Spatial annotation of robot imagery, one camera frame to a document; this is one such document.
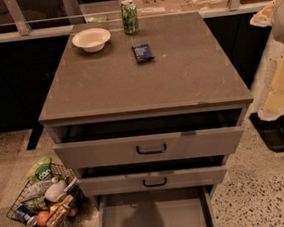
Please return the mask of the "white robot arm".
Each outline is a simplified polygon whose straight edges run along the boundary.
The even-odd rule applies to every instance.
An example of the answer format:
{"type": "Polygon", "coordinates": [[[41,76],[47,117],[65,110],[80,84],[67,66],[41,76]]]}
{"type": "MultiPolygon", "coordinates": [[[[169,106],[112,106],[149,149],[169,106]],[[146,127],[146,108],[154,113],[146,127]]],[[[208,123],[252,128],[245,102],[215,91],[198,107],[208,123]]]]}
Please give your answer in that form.
{"type": "MultiPolygon", "coordinates": [[[[262,10],[254,14],[251,25],[270,26],[275,41],[284,45],[284,0],[272,0],[262,10]]],[[[273,76],[268,83],[266,96],[257,113],[263,121],[275,121],[284,115],[284,50],[275,54],[273,76]]]]}

